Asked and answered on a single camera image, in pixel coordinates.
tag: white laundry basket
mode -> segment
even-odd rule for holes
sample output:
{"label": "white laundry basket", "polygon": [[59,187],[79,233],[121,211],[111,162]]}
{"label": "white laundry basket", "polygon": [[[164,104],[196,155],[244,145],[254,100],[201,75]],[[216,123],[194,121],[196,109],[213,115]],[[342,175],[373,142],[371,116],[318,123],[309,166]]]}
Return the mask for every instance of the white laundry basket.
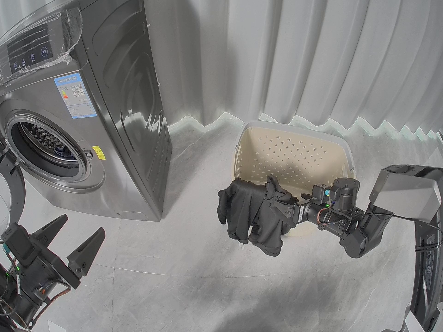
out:
{"label": "white laundry basket", "polygon": [[280,185],[300,198],[317,183],[355,178],[349,145],[343,139],[315,130],[266,121],[243,126],[233,154],[232,178],[256,184],[273,174]]}

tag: yellow sticker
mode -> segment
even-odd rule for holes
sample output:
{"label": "yellow sticker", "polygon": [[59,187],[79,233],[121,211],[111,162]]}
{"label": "yellow sticker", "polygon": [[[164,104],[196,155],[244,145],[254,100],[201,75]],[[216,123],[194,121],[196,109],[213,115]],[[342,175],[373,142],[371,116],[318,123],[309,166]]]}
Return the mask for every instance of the yellow sticker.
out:
{"label": "yellow sticker", "polygon": [[95,153],[97,154],[97,156],[100,160],[106,160],[105,154],[103,153],[103,151],[100,149],[100,147],[98,145],[96,145],[95,147],[92,147],[92,148],[95,150]]}

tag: plastic wrap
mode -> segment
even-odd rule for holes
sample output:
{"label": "plastic wrap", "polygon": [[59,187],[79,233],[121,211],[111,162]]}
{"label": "plastic wrap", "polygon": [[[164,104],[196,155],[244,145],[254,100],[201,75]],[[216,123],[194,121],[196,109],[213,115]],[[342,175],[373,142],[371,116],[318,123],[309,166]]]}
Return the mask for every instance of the plastic wrap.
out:
{"label": "plastic wrap", "polygon": [[82,16],[78,8],[51,14],[23,28],[23,21],[0,39],[0,86],[24,74],[72,61]]}

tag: washing machine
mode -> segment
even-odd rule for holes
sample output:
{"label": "washing machine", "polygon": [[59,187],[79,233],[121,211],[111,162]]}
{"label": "washing machine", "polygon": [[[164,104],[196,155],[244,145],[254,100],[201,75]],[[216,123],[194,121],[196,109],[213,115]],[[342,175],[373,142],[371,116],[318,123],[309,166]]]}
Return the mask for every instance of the washing machine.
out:
{"label": "washing machine", "polygon": [[143,0],[55,0],[0,42],[0,152],[55,206],[159,221],[172,145]]}

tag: tile floor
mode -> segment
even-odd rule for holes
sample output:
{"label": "tile floor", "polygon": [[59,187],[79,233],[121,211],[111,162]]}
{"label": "tile floor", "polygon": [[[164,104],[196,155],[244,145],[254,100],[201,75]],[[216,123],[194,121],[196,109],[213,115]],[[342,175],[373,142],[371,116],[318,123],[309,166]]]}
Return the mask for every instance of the tile floor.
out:
{"label": "tile floor", "polygon": [[[228,238],[216,214],[217,191],[231,181],[240,128],[225,119],[206,132],[185,124],[171,133],[174,151],[159,223],[66,211],[28,186],[20,223],[30,232],[63,213],[69,217],[50,245],[60,257],[99,226],[106,230],[88,276],[47,310],[34,331],[48,332],[48,320],[67,332],[400,329],[412,294],[412,223],[392,219],[381,244],[358,260],[346,255],[335,236],[318,230],[300,228],[300,234],[284,236],[278,257],[251,244],[241,249]],[[332,127],[325,131],[339,135]],[[361,208],[381,168],[443,167],[437,139],[388,131],[369,136],[358,125],[344,138],[362,183]]]}

